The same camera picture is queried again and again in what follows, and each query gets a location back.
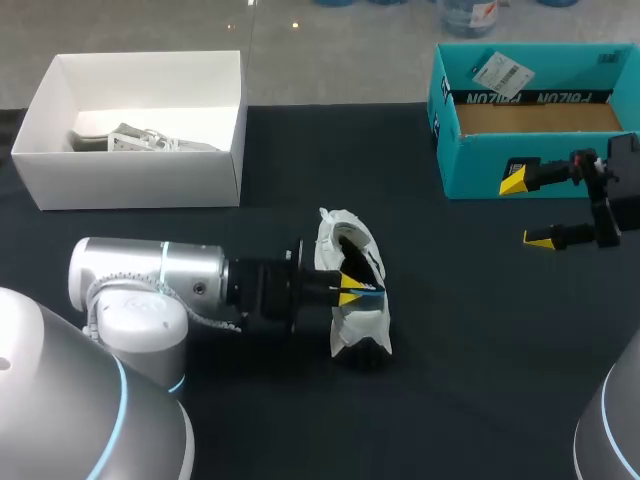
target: teal cardboard box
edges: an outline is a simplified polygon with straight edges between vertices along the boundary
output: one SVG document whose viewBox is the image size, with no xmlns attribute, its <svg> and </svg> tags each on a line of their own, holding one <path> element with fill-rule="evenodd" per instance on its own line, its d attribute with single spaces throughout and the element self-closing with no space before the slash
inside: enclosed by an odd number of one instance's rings
<svg viewBox="0 0 640 480">
<path fill-rule="evenodd" d="M 474 80 L 496 52 L 534 72 L 510 98 Z M 606 159 L 610 137 L 640 132 L 640 51 L 634 44 L 441 44 L 428 114 L 447 197 L 498 198 L 517 159 L 567 160 L 585 148 Z M 583 196 L 584 185 L 571 182 L 526 194 Z"/>
</svg>

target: floor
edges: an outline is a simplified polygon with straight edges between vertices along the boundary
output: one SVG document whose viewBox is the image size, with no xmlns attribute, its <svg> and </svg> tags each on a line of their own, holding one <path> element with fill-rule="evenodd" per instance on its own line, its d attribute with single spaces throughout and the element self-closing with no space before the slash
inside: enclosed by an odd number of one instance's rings
<svg viewBox="0 0 640 480">
<path fill-rule="evenodd" d="M 481 41 L 640 42 L 638 0 L 511 3 Z M 0 0 L 0 108 L 27 106 L 57 53 L 164 50 L 240 50 L 254 105 L 424 101 L 448 41 L 429 0 Z"/>
</svg>

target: black tablecloth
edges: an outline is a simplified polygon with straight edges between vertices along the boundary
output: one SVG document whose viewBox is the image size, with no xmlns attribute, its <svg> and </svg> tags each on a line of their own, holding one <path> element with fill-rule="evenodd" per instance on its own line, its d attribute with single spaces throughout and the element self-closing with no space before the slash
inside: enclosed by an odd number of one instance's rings
<svg viewBox="0 0 640 480">
<path fill-rule="evenodd" d="M 588 220 L 586 200 L 446 200 L 423 104 L 250 108 L 245 152 L 241 208 L 40 212 L 5 149 L 0 285 L 79 325 L 67 268 L 81 237 L 240 256 L 301 235 L 310 264 L 318 207 L 349 209 L 387 267 L 394 362 L 333 363 L 325 309 L 303 312 L 289 345 L 194 329 L 193 478 L 574 478 L 576 422 L 637 328 L 640 236 L 553 253 L 523 230 Z"/>
</svg>

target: open white box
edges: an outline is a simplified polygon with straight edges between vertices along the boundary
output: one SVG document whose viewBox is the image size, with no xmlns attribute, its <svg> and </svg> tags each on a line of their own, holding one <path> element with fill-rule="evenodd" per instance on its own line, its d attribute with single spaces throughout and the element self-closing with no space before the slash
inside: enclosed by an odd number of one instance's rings
<svg viewBox="0 0 640 480">
<path fill-rule="evenodd" d="M 237 206 L 246 126 L 240 52 L 58 55 L 11 152 L 41 210 Z M 220 152 L 74 152 L 120 123 Z"/>
</svg>

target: open cardboard box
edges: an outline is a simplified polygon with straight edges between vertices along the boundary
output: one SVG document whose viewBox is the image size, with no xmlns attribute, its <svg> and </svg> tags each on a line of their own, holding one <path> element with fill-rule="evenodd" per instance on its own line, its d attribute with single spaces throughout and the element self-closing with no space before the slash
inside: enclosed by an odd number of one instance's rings
<svg viewBox="0 0 640 480">
<path fill-rule="evenodd" d="M 246 125 L 240 52 L 58 55 L 12 150 L 42 210 L 237 206 Z M 120 123 L 220 152 L 74 152 Z"/>
<path fill-rule="evenodd" d="M 513 99 L 474 82 L 495 52 L 533 70 Z M 633 44 L 455 44 L 437 47 L 428 112 L 449 198 L 497 198 L 512 158 L 566 160 L 640 131 L 640 50 Z M 580 197 L 571 182 L 527 193 Z M 510 195 L 503 198 L 514 198 Z"/>
</svg>

